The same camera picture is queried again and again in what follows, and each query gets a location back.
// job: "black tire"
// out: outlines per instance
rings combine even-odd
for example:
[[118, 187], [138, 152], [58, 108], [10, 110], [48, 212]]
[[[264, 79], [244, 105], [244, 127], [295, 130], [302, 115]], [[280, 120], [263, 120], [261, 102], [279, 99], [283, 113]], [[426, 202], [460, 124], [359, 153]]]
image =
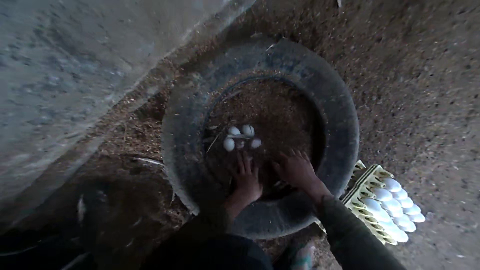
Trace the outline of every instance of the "black tire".
[[[261, 37], [198, 61], [172, 90], [162, 126], [163, 160], [174, 191], [194, 214], [204, 202], [224, 199], [204, 162], [204, 125], [221, 98], [212, 94], [223, 91], [239, 74], [256, 71], [277, 72], [314, 103], [326, 133], [317, 175], [336, 197], [350, 180], [357, 161], [359, 126], [347, 86], [324, 59], [307, 48], [285, 39], [275, 42]], [[312, 202], [301, 192], [255, 202], [237, 217], [233, 232], [251, 239], [284, 236], [312, 224], [312, 212]]]

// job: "yellow egg tray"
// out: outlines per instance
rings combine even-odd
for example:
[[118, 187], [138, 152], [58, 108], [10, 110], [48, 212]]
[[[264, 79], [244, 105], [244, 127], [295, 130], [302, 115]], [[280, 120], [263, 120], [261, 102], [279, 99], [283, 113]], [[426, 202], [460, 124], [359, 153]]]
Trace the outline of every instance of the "yellow egg tray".
[[[375, 199], [376, 195], [372, 192], [372, 188], [385, 188], [385, 184], [380, 181], [382, 178], [393, 178], [393, 174], [384, 170], [380, 165], [374, 164], [368, 169], [361, 160], [357, 161], [352, 172], [350, 183], [353, 183], [352, 188], [341, 199], [342, 203], [352, 211], [365, 225], [370, 229], [380, 242], [384, 245], [386, 243], [397, 245], [395, 241], [385, 229], [378, 224], [377, 219], [373, 214], [367, 210], [367, 206], [360, 200], [362, 198]], [[317, 224], [326, 233], [322, 224], [318, 221]]]

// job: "white egg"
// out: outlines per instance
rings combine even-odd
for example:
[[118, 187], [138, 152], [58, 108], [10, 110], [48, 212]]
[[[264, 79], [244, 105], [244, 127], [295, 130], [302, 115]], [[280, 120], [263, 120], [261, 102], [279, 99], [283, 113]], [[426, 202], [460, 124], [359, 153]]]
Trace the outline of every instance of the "white egg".
[[408, 216], [410, 218], [411, 221], [413, 222], [416, 222], [416, 223], [422, 223], [425, 221], [425, 216], [422, 215], [421, 213], [420, 214], [416, 214], [416, 215], [412, 215], [412, 216]]
[[412, 233], [417, 230], [417, 226], [415, 226], [415, 223], [411, 221], [408, 223], [405, 223], [404, 225], [405, 226], [399, 226], [399, 228], [404, 232]]
[[403, 200], [398, 200], [398, 202], [402, 205], [402, 208], [410, 208], [413, 207], [413, 201], [409, 197]]
[[252, 149], [255, 149], [255, 148], [258, 148], [260, 147], [260, 145], [262, 145], [262, 141], [260, 139], [253, 139], [251, 142], [250, 142], [250, 147]]
[[389, 235], [392, 236], [392, 238], [399, 243], [408, 242], [408, 235], [401, 229], [392, 231], [392, 233], [389, 233]]
[[233, 127], [230, 127], [228, 129], [228, 134], [230, 134], [230, 135], [241, 135], [241, 132], [238, 128], [233, 126]]
[[398, 226], [393, 223], [393, 221], [390, 219], [389, 221], [379, 221], [378, 225], [382, 226], [385, 232], [389, 232], [395, 229], [398, 229]]
[[392, 195], [393, 195], [393, 198], [397, 200], [403, 200], [408, 197], [408, 193], [403, 188], [397, 192], [392, 193]]
[[374, 199], [363, 198], [361, 201], [367, 206], [367, 210], [371, 213], [380, 212], [382, 210], [380, 204]]
[[386, 202], [393, 198], [392, 193], [383, 188], [374, 188], [372, 189], [372, 192], [377, 196], [375, 199], [378, 201]]
[[402, 211], [390, 211], [390, 210], [387, 210], [387, 214], [388, 214], [390, 217], [392, 217], [392, 218], [398, 218], [398, 217], [403, 216]]
[[412, 222], [412, 221], [410, 221], [410, 219], [408, 218], [407, 215], [402, 215], [398, 218], [393, 218], [392, 220], [398, 226], [404, 226], [404, 227], [408, 226], [410, 224], [410, 222]]
[[379, 212], [373, 212], [372, 214], [373, 214], [373, 217], [378, 221], [382, 221], [382, 222], [392, 221], [392, 218], [390, 218], [387, 212], [385, 212], [385, 210], [383, 209], [380, 209]]
[[237, 143], [235, 144], [235, 147], [236, 147], [237, 149], [242, 149], [242, 148], [245, 147], [245, 142], [244, 142], [244, 141], [239, 141], [239, 142], [237, 142]]
[[382, 202], [382, 208], [385, 210], [390, 210], [392, 212], [401, 211], [402, 205], [397, 200], [391, 199], [389, 201]]
[[421, 209], [418, 205], [414, 204], [410, 208], [403, 209], [403, 212], [407, 215], [418, 215], [421, 213]]
[[385, 183], [385, 189], [390, 191], [390, 192], [398, 192], [402, 189], [402, 185], [400, 185], [399, 182], [392, 178], [385, 178], [382, 179], [382, 181]]
[[251, 125], [243, 125], [243, 127], [241, 128], [243, 134], [247, 137], [253, 137], [255, 136], [255, 130], [253, 129], [253, 127]]
[[235, 149], [235, 142], [233, 141], [233, 139], [232, 138], [226, 138], [225, 141], [223, 141], [223, 148], [225, 148], [225, 150], [228, 151], [228, 152]]

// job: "sleeve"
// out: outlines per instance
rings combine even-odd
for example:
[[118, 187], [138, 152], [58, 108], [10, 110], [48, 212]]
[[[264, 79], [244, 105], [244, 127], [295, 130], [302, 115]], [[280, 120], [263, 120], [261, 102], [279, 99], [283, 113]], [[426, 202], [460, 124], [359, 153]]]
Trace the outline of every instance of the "sleeve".
[[146, 258], [142, 270], [148, 269], [181, 269], [185, 258], [207, 239], [228, 233], [231, 221], [222, 206], [208, 207], [198, 216], [186, 223]]
[[318, 207], [331, 250], [344, 270], [405, 268], [339, 200], [325, 199]]

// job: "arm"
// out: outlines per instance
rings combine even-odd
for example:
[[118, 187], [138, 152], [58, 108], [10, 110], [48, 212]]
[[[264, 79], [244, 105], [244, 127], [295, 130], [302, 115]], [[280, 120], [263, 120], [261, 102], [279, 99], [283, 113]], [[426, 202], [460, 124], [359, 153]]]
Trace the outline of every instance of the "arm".
[[142, 269], [179, 269], [184, 258], [196, 252], [206, 240], [228, 233], [235, 218], [252, 202], [262, 196], [263, 187], [258, 181], [258, 167], [246, 152], [238, 154], [238, 172], [231, 172], [237, 188], [223, 205], [202, 208], [200, 214], [185, 224], [168, 240], [156, 248], [145, 260]]
[[365, 224], [335, 199], [315, 175], [306, 153], [292, 150], [291, 157], [283, 153], [281, 156], [282, 165], [274, 163], [275, 170], [312, 199], [332, 253], [344, 270], [405, 269]]

